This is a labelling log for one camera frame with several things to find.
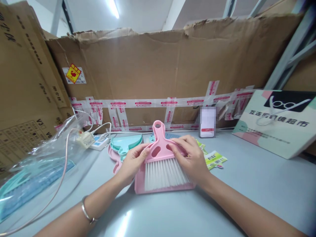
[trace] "power strip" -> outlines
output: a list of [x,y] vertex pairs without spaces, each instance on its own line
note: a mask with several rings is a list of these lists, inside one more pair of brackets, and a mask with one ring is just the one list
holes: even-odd
[[102,151],[111,141],[109,138],[100,139],[100,135],[95,135],[93,137],[95,142],[90,146],[90,148],[98,151]]

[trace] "hand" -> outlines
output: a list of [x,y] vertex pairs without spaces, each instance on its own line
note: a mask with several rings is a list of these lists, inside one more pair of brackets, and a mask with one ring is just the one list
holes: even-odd
[[150,149],[144,149],[148,145],[149,143],[140,144],[128,151],[120,170],[115,175],[120,178],[125,187],[133,181],[141,164],[148,156]]
[[199,148],[197,141],[190,135],[172,138],[171,140],[182,146],[188,154],[188,157],[184,157],[174,144],[169,144],[184,172],[193,182],[202,186],[211,173],[207,168],[203,151]]

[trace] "yellow diamond sticker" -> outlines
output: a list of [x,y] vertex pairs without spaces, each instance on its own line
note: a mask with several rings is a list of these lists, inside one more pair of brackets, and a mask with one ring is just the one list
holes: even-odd
[[79,70],[74,64],[71,64],[66,77],[73,83],[75,84],[79,75],[81,73],[81,70]]

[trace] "ceiling light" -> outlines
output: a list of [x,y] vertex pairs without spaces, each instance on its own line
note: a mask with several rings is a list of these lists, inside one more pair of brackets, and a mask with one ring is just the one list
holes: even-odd
[[119,19],[119,12],[118,12],[118,9],[116,8],[116,5],[115,5],[114,0],[110,0],[110,1],[109,1],[109,7],[110,7],[110,9],[111,9],[112,14],[113,14],[117,19]]

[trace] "power adapter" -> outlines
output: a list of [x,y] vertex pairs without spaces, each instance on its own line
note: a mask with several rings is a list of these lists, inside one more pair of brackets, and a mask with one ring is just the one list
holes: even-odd
[[79,133],[79,137],[76,139],[76,141],[85,149],[88,149],[93,143],[94,138],[92,134],[88,131],[82,133]]
[[90,146],[91,149],[102,151],[110,143],[109,138],[103,138],[100,135],[94,136],[95,142]]

